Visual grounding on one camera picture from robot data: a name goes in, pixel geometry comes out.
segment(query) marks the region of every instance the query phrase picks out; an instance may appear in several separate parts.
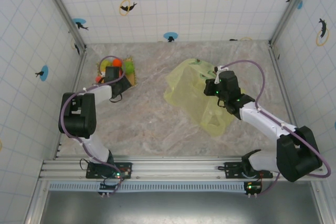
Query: yellow plastic bag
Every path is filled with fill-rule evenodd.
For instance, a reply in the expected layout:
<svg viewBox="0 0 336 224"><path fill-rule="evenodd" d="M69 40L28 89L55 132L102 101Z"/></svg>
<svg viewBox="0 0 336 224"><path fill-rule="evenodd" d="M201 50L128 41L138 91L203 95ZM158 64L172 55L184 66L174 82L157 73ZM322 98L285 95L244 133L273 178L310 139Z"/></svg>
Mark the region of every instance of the yellow plastic bag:
<svg viewBox="0 0 336 224"><path fill-rule="evenodd" d="M205 80L216 77L213 70L214 66L205 61L183 61L166 76L169 87L164 98L169 104L181 107L211 136L220 136L234 116L217 106L217 97L207 97L203 93Z"/></svg>

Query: red object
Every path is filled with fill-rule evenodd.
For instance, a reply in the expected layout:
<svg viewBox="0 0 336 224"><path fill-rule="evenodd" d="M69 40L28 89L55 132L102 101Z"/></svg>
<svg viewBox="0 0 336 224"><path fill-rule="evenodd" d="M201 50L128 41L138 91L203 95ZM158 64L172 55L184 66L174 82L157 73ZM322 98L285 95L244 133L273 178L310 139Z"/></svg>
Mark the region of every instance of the red object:
<svg viewBox="0 0 336 224"><path fill-rule="evenodd" d="M100 80L101 80L101 76L97 76L95 79L96 83L98 83Z"/></svg>
<svg viewBox="0 0 336 224"><path fill-rule="evenodd" d="M122 66L121 60L114 59L113 62L112 62L112 66L121 68L121 66Z"/></svg>

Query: marble floor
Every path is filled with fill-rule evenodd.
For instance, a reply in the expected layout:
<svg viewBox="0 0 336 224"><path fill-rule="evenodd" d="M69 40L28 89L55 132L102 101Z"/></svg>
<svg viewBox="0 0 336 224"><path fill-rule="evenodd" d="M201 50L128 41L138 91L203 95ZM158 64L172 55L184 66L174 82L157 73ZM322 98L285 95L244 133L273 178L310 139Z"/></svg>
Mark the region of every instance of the marble floor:
<svg viewBox="0 0 336 224"><path fill-rule="evenodd" d="M266 86L260 104L288 121L285 104L268 52L267 41L157 42L89 45L78 87L89 87L97 75L96 63L107 55L133 57L137 85L123 93L118 103L103 102L96 107L96 133L104 145L118 155L222 156L244 155L257 148L275 149L275 144L251 125L233 120L225 133L210 137L181 109L163 98L165 76L183 60L197 58L213 65L238 59L258 62L265 71ZM251 64L232 66L241 88L256 97L261 74ZM59 155L82 154L73 140L62 138Z"/></svg>

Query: gray floor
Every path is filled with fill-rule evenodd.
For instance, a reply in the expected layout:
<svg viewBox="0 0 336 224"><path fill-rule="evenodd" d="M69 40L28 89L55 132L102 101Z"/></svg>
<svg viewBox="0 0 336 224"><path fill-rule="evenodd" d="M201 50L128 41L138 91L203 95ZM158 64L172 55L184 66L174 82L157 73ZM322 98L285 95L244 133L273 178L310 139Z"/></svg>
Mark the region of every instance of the gray floor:
<svg viewBox="0 0 336 224"><path fill-rule="evenodd" d="M183 60L198 58L213 65L252 59L265 71L266 87L260 104L288 120L285 105L268 52L267 41L211 41L90 45L79 87L89 87L97 75L96 63L107 55L132 56L138 85L126 91L123 100L97 106L96 132L104 145L119 155L222 156L243 155L257 148L273 149L269 139L249 124L234 119L226 132L210 137L179 108L163 98L165 76ZM239 85L256 97L261 74L251 64L232 66ZM82 154L82 148L66 137L59 155Z"/></svg>
<svg viewBox="0 0 336 224"><path fill-rule="evenodd" d="M308 183L278 183L248 199L233 193L51 192L45 224L318 224Z"/></svg>

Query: gray vent grille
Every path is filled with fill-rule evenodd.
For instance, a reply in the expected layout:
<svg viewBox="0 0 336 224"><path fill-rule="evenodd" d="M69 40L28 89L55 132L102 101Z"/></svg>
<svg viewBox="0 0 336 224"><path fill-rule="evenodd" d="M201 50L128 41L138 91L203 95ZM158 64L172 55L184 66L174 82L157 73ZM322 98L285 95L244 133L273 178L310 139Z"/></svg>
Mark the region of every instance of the gray vent grille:
<svg viewBox="0 0 336 224"><path fill-rule="evenodd" d="M101 191L100 182L51 182L50 191ZM244 193L244 182L123 182L118 192L226 191Z"/></svg>

